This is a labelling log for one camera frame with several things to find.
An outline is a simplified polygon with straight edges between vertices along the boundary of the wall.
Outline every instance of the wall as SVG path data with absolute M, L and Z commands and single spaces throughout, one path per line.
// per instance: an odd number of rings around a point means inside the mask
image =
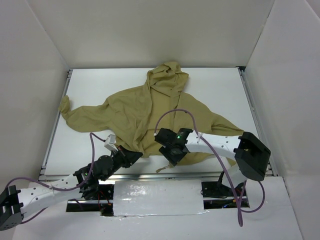
M 2 191 L 13 177 L 39 174 L 67 67 L 24 0 L 0 1 L 0 31 Z M 12 234 L 1 231 L 0 239 Z
M 247 65 L 274 0 L 28 0 L 71 68 Z
M 305 240 L 320 235 L 319 39 L 320 19 L 305 0 L 276 0 L 245 70 Z

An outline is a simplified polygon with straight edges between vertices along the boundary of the purple cable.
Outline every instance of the purple cable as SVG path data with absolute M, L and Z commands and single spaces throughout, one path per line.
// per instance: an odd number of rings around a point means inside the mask
M 89 169 L 89 172 L 88 172 L 88 175 L 87 177 L 84 178 L 84 180 L 79 183 L 78 185 L 76 185 L 75 187 L 72 187 L 72 188 L 67 188 L 67 189 L 64 189 L 64 188 L 58 188 L 58 187 L 51 187 L 43 182 L 40 182 L 38 180 L 35 180 L 35 179 L 32 179 L 31 177 L 26 177 L 26 176 L 19 176 L 19 177 L 15 177 L 13 178 L 12 180 L 10 180 L 7 184 L 6 184 L 6 188 L 9 187 L 9 185 L 16 181 L 16 180 L 27 180 L 27 181 L 30 181 L 30 182 L 33 182 L 33 183 L 36 183 L 36 184 L 39 184 L 41 186 L 44 186 L 45 188 L 51 188 L 53 190 L 56 190 L 56 191 L 61 191 L 61 192 L 68 192 L 68 191 L 72 191 L 72 190 L 75 190 L 77 188 L 81 188 L 89 179 L 91 173 L 92 173 L 92 170 L 94 168 L 94 163 L 95 163 L 95 144 L 94 144 L 94 140 L 92 138 L 92 136 L 95 136 L 97 139 L 99 139 L 100 141 L 102 142 L 105 142 L 105 140 L 103 140 L 102 138 L 98 137 L 97 135 L 95 135 L 93 132 L 90 132 L 89 134 L 90 136 L 90 141 L 91 141 L 91 147 L 92 147 L 92 159 L 91 159 L 91 166 L 90 166 L 90 169 Z M 37 214 L 35 214 L 33 217 L 29 218 L 28 220 L 26 221 L 23 221 L 21 224 L 26 224 L 28 222 L 30 222 L 31 220 L 33 220 L 35 217 L 37 217 L 39 214 L 41 214 L 44 210 L 46 210 L 47 208 L 44 208 L 42 210 L 40 210 Z
M 197 126 L 196 126 L 195 117 L 194 117 L 194 116 L 192 115 L 192 113 L 189 112 L 188 110 L 181 109 L 181 108 L 172 109 L 172 110 L 170 110 L 170 111 L 165 112 L 165 113 L 159 118 L 159 120 L 156 122 L 156 125 L 155 125 L 155 128 L 154 128 L 154 134 L 155 134 L 155 135 L 157 134 L 157 128 L 158 128 L 158 125 L 159 125 L 161 119 L 162 119 L 165 115 L 167 115 L 168 113 L 176 112 L 176 111 L 182 111 L 182 112 L 185 112 L 185 113 L 187 113 L 187 114 L 189 114 L 189 115 L 191 116 L 192 122 L 193 122 L 194 131 L 196 132 L 197 135 L 199 135 L 199 132 L 198 132 Z M 261 185 L 261 187 L 262 187 L 262 192 L 263 192 L 263 198 L 262 198 L 262 203 L 261 203 L 261 205 L 260 205 L 257 209 L 252 210 L 252 211 L 242 210 L 242 209 L 241 209 L 241 200 L 242 200 L 242 197 L 238 198 L 238 195 L 237 195 L 236 189 L 235 189 L 235 187 L 234 187 L 234 184 L 233 184 L 233 182 L 232 182 L 232 180 L 231 180 L 231 177 L 230 177 L 230 175 L 229 175 L 229 173 L 228 173 L 228 170 L 227 170 L 226 166 L 225 166 L 224 163 L 222 162 L 222 159 L 220 158 L 220 156 L 218 155 L 218 153 L 217 153 L 217 151 L 214 149 L 214 147 L 211 146 L 211 144 L 210 144 L 204 137 L 200 136 L 200 139 L 201 139 L 202 141 L 204 141 L 205 144 L 207 144 L 207 146 L 211 149 L 211 151 L 214 153 L 214 155 L 215 155 L 216 158 L 218 159 L 218 161 L 219 161 L 219 163 L 220 163 L 220 165 L 221 165 L 221 167 L 222 167 L 222 169 L 223 169 L 223 171 L 224 171 L 224 174 L 225 174 L 225 176 L 226 176 L 226 178 L 227 178 L 227 180 L 228 180 L 228 182 L 229 182 L 229 184 L 230 184 L 230 188 L 231 188 L 231 191 L 232 191 L 233 196 L 234 196 L 234 199 L 235 199 L 235 204 L 236 204 L 236 208 L 237 208 L 238 223 L 239 223 L 240 227 L 242 227 L 242 226 L 244 225 L 244 221 L 243 221 L 243 217 L 242 217 L 242 212 L 244 212 L 244 213 L 253 213 L 253 212 L 256 212 L 256 211 L 258 211 L 258 210 L 262 207 L 262 205 L 264 204 L 264 202 L 265 202 L 265 197 L 266 197 L 266 196 L 265 196 L 264 187 L 263 187 L 263 185 L 261 184 L 261 182 L 259 182 L 260 185 Z

